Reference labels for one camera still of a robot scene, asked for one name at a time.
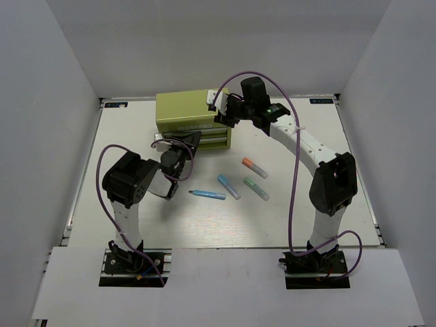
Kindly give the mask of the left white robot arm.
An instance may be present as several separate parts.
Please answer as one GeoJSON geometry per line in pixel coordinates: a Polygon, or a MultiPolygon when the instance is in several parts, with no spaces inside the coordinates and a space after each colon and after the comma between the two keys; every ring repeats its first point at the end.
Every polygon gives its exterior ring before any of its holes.
{"type": "Polygon", "coordinates": [[[187,162],[193,169],[193,159],[200,145],[201,131],[182,132],[168,138],[155,135],[151,146],[161,153],[159,161],[142,159],[126,151],[104,175],[102,188],[114,211],[116,236],[110,250],[121,257],[121,264],[130,272],[144,264],[143,239],[139,229],[139,203],[146,193],[170,200],[183,176],[187,162]]]}

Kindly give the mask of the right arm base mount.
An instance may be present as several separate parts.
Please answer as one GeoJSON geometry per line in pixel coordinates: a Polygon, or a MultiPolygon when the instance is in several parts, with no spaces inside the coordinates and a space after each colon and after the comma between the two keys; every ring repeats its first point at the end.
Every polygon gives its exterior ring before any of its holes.
{"type": "Polygon", "coordinates": [[[349,289],[349,277],[345,255],[335,246],[332,250],[319,254],[313,252],[295,256],[284,252],[279,259],[285,271],[287,290],[329,290],[349,289]]]}

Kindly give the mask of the drawer of chest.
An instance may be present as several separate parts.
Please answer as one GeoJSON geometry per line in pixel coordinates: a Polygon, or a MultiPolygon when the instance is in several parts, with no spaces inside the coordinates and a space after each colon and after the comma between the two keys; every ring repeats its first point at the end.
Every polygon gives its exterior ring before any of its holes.
{"type": "Polygon", "coordinates": [[[200,131],[202,135],[214,135],[214,134],[224,134],[227,132],[227,127],[215,127],[207,129],[179,129],[177,131],[167,131],[163,133],[163,136],[173,136],[176,134],[188,134],[200,131]]]}

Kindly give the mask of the orange capped highlighter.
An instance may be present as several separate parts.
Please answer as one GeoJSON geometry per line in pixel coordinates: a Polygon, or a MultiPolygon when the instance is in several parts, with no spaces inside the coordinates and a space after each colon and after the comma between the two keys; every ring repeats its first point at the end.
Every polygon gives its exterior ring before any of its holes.
{"type": "Polygon", "coordinates": [[[262,178],[264,179],[268,178],[268,173],[264,169],[259,167],[256,163],[251,161],[249,158],[244,157],[242,160],[242,164],[246,166],[248,169],[255,172],[257,175],[261,176],[262,178]]]}

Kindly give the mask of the green metal drawer chest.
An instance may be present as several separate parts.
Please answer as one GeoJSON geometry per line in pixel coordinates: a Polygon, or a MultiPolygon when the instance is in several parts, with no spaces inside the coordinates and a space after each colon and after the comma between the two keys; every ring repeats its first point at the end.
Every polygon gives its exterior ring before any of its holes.
{"type": "MultiPolygon", "coordinates": [[[[155,122],[158,132],[179,129],[207,129],[226,127],[214,122],[216,115],[208,111],[206,89],[156,94],[155,122]]],[[[224,134],[201,135],[200,150],[228,149],[231,147],[232,130],[224,134]]]]}

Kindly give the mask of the blue capped highlighter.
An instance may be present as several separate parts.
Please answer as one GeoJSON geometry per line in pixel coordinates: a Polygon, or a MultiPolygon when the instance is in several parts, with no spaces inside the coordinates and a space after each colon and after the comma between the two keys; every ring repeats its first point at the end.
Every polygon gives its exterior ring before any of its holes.
{"type": "Polygon", "coordinates": [[[224,175],[219,174],[217,180],[235,200],[239,200],[241,198],[239,192],[224,175]]]}

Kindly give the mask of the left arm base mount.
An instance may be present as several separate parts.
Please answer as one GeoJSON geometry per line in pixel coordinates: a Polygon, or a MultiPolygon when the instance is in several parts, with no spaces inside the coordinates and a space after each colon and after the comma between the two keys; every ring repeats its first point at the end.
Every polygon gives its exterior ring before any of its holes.
{"type": "Polygon", "coordinates": [[[168,280],[171,269],[171,250],[151,249],[144,252],[153,261],[153,265],[143,256],[134,251],[125,251],[108,243],[105,250],[102,269],[99,278],[100,287],[163,287],[168,280]]]}

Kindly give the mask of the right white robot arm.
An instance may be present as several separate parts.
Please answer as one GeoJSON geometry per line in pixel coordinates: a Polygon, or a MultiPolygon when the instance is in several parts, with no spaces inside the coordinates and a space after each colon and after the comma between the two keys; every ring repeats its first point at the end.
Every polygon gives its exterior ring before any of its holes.
{"type": "Polygon", "coordinates": [[[210,90],[206,96],[208,110],[216,112],[214,121],[233,128],[242,120],[251,121],[268,137],[282,144],[294,154],[294,175],[289,212],[293,212],[299,165],[310,172],[313,180],[309,198],[315,207],[315,221],[308,248],[292,252],[293,256],[307,255],[308,265],[322,272],[332,264],[330,253],[342,237],[339,232],[342,216],[357,194],[356,160],[351,153],[338,153],[316,140],[301,124],[296,108],[289,97],[287,105],[274,104],[266,92],[265,82],[271,79],[259,72],[245,71],[241,81],[241,98],[210,90]]]}

